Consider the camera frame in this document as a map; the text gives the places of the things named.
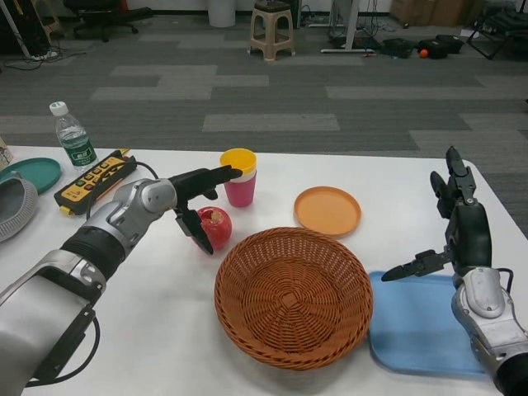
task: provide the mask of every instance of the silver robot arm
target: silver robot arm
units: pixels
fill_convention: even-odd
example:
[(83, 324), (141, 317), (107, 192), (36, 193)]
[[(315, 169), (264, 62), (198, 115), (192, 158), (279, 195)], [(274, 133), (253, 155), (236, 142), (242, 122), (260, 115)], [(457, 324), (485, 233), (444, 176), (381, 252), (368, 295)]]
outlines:
[(174, 210), (184, 233), (212, 254), (200, 217), (189, 210), (188, 201), (200, 195), (214, 200), (217, 185), (240, 176), (240, 170), (227, 166), (124, 185), (59, 250), (48, 253), (4, 290), (0, 395), (20, 396), (33, 378), (40, 384), (59, 381), (57, 376), (92, 322), (97, 332), (93, 306), (107, 281), (166, 211)]
[(471, 349), (505, 395), (528, 394), (528, 333), (517, 322), (513, 299), (493, 268), (455, 274), (451, 308), (469, 334)]
[(476, 189), (471, 169), (455, 148), (445, 156), (449, 180), (433, 172), (431, 185), (437, 209), (449, 219), (444, 252), (418, 253), (415, 260), (385, 272), (382, 281), (424, 276), (453, 263), (456, 288), (451, 301), (454, 316), (469, 335), (475, 357), (506, 396), (528, 395), (528, 334), (517, 322), (508, 287), (501, 287), (500, 271), (492, 268), (492, 240), (488, 216), (473, 197)]

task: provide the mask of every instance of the black bag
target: black bag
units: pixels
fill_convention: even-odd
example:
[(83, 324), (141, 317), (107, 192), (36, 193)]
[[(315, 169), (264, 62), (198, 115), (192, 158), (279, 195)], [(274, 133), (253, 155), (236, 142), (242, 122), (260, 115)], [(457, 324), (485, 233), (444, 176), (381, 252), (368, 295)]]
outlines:
[(427, 50), (429, 58), (443, 59), (449, 54), (449, 45), (442, 43), (437, 39), (422, 40), (418, 42), (418, 53), (421, 50)]
[(449, 46), (450, 54), (458, 54), (464, 42), (456, 35), (438, 35), (436, 39)]
[(383, 48), (381, 53), (388, 56), (396, 56), (398, 58), (406, 59), (413, 52), (414, 45), (404, 39), (388, 39), (383, 40)]

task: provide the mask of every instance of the white bin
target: white bin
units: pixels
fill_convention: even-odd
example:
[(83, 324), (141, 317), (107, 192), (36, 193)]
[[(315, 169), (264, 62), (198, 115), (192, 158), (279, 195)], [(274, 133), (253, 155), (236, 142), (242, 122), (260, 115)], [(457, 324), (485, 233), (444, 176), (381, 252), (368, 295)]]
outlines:
[(234, 26), (236, 0), (207, 0), (209, 24), (213, 27)]

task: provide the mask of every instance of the bottle label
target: bottle label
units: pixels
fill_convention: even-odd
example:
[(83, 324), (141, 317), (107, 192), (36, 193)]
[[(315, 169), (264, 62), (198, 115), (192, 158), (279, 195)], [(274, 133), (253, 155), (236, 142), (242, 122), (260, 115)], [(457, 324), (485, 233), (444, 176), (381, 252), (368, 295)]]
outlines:
[(69, 159), (75, 167), (84, 167), (93, 163), (97, 156), (96, 152), (88, 140), (85, 144), (75, 148), (64, 148), (68, 153)]

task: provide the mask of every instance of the plastic tray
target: plastic tray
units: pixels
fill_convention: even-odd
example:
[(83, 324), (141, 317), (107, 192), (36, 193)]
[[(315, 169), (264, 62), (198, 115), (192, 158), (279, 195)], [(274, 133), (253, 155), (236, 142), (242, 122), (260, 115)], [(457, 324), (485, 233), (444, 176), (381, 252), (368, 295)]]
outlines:
[(451, 312), (455, 293), (450, 276), (382, 282), (370, 273), (374, 316), (370, 349), (388, 369), (421, 375), (485, 378), (469, 336)]

